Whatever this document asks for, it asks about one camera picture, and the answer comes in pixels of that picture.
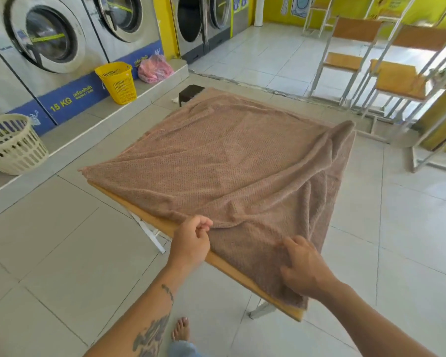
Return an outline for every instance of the chair backrest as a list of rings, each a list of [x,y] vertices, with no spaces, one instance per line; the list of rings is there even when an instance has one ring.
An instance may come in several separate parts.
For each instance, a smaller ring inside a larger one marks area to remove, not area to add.
[[[402,25],[392,45],[413,49],[441,51],[446,47],[446,29]]]
[[[383,21],[377,20],[358,20],[338,17],[335,22],[332,37],[371,43],[377,37],[382,23]]]

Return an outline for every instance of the pink plastic bag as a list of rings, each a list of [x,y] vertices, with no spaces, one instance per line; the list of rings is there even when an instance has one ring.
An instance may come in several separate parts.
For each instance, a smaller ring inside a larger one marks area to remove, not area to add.
[[[152,55],[142,60],[137,70],[139,79],[149,84],[167,79],[172,74],[173,69],[163,55]]]

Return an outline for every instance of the small black plastic stool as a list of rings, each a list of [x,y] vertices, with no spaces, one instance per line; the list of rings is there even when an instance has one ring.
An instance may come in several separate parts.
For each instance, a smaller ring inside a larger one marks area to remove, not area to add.
[[[183,89],[181,92],[178,93],[179,106],[182,107],[182,103],[188,103],[195,97],[195,95],[197,95],[203,89],[205,88],[198,85],[187,86],[185,89]]]

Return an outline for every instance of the jeans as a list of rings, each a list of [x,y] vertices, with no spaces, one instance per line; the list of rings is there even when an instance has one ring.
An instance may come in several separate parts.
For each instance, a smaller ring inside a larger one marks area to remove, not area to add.
[[[172,341],[168,348],[168,357],[202,357],[202,355],[192,342]]]

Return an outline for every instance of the forearm tattoo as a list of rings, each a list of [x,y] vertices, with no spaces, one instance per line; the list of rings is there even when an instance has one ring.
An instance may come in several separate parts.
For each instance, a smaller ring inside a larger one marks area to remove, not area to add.
[[[173,305],[173,294],[165,284],[162,284],[162,289],[167,292],[172,300]],[[138,351],[137,357],[156,357],[159,353],[160,345],[162,344],[162,336],[167,326],[170,314],[160,318],[159,320],[152,321],[150,327],[139,333],[134,340],[132,345],[132,351]]]

